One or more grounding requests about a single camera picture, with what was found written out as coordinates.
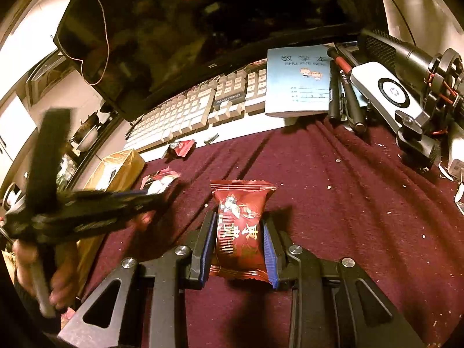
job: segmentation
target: white mechanical keyboard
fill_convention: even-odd
[[[296,119],[272,118],[263,113],[266,77],[265,62],[260,61],[169,99],[142,117],[124,150],[156,149],[142,156],[147,161],[161,158],[176,139],[195,139],[198,147],[215,135],[219,135],[214,140],[218,142],[294,124]]]

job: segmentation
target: blue notebook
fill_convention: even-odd
[[[327,112],[331,60],[327,48],[317,45],[267,51],[266,115],[285,118]]]

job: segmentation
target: microphone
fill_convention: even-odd
[[[433,57],[428,53],[379,30],[363,29],[358,45],[370,59],[382,64],[419,97],[425,95],[424,80],[429,78],[429,66],[433,66]]]

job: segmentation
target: black screen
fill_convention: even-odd
[[[269,48],[347,40],[366,25],[387,27],[382,0],[100,1],[110,59],[94,88],[127,120],[266,57]],[[101,13],[97,0],[71,0],[55,37],[68,56],[84,60],[91,83],[106,62]]]

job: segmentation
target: red fabric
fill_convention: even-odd
[[[124,256],[156,258],[198,228],[215,207],[210,180],[266,180],[277,185],[265,209],[278,229],[319,258],[353,258],[426,344],[443,343],[464,314],[456,183],[436,167],[426,179],[399,153],[383,127],[370,128],[365,142],[314,118],[197,148],[170,162],[182,177],[145,233],[107,237],[87,294]],[[144,175],[164,167],[165,159],[152,161]],[[290,305],[288,293],[266,283],[210,278],[202,291],[186,291],[189,346],[286,347]]]

